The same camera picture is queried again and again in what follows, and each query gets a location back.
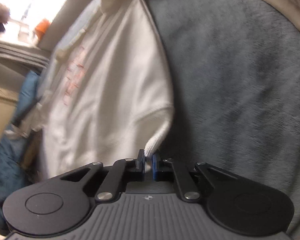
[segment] gray plush fabric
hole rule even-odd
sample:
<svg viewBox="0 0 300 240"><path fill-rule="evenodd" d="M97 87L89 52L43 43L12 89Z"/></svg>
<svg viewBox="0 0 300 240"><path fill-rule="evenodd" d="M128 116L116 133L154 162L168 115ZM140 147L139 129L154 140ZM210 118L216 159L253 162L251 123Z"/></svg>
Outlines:
<svg viewBox="0 0 300 240"><path fill-rule="evenodd" d="M300 239L300 32L262 0L146 0L174 86L161 152L282 190Z"/></svg>

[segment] blue fabric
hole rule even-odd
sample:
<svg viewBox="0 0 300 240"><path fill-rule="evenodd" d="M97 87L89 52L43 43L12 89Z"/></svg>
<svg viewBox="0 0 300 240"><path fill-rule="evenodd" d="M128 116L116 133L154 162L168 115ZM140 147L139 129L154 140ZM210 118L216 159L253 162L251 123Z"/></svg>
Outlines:
<svg viewBox="0 0 300 240"><path fill-rule="evenodd" d="M21 114L35 99L37 91L37 82L39 76L30 71L20 90L19 99L13 119ZM2 205L4 200L14 191L30 185L25 171L20 167L23 153L25 151L27 139L17 138L8 139L2 135L0 139L0 233L8 232L7 225L2 214Z"/></svg>

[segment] white cloth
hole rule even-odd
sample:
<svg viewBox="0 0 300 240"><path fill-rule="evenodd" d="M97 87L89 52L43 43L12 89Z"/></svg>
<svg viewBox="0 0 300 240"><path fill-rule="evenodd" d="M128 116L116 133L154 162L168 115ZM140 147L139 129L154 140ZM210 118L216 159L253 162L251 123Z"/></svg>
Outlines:
<svg viewBox="0 0 300 240"><path fill-rule="evenodd" d="M173 116L165 53L144 0L101 0L42 99L48 176L150 156Z"/></svg>

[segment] orange object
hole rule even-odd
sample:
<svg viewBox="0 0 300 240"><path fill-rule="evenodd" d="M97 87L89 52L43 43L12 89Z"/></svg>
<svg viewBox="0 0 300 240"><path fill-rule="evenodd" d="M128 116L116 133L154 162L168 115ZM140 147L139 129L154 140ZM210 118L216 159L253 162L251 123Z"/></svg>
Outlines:
<svg viewBox="0 0 300 240"><path fill-rule="evenodd" d="M42 39L50 25L51 22L45 18L34 28L35 34L38 36L39 41Z"/></svg>

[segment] black circular cap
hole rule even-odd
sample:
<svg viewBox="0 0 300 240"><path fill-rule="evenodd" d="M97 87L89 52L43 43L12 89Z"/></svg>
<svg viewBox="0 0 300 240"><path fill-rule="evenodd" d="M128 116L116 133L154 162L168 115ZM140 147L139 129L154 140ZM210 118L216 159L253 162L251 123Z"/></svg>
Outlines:
<svg viewBox="0 0 300 240"><path fill-rule="evenodd" d="M82 221L90 201L77 183L51 179L15 191L2 210L10 228L32 236L51 236Z"/></svg>
<svg viewBox="0 0 300 240"><path fill-rule="evenodd" d="M222 227L246 236L286 231L294 213L279 190L249 181L219 184L207 199L208 215Z"/></svg>
<svg viewBox="0 0 300 240"><path fill-rule="evenodd" d="M26 208L30 212L39 215L53 213L59 210L62 205L62 198L53 193L39 193L26 201Z"/></svg>
<svg viewBox="0 0 300 240"><path fill-rule="evenodd" d="M244 193L234 199L234 204L247 214L257 215L271 208L271 199L260 193Z"/></svg>

